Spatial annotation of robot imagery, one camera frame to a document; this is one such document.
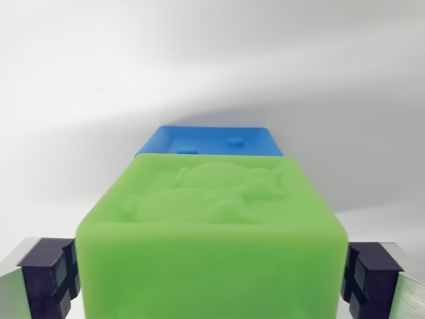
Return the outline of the black padded gripper right finger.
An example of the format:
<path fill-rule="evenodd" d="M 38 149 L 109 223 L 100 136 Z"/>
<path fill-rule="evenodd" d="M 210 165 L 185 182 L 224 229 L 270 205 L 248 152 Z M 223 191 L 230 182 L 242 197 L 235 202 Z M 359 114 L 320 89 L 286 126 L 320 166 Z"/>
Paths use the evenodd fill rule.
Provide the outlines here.
<path fill-rule="evenodd" d="M 424 264 L 396 243 L 350 242 L 341 296 L 353 318 L 423 318 Z"/>

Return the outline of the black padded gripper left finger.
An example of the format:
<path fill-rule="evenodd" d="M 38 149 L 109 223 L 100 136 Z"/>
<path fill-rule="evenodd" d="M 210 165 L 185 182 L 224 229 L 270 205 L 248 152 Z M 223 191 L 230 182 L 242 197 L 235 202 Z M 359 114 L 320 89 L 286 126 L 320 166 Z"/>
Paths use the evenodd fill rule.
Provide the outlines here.
<path fill-rule="evenodd" d="M 1 261 L 2 318 L 65 318 L 79 292 L 74 239 L 29 237 Z"/>

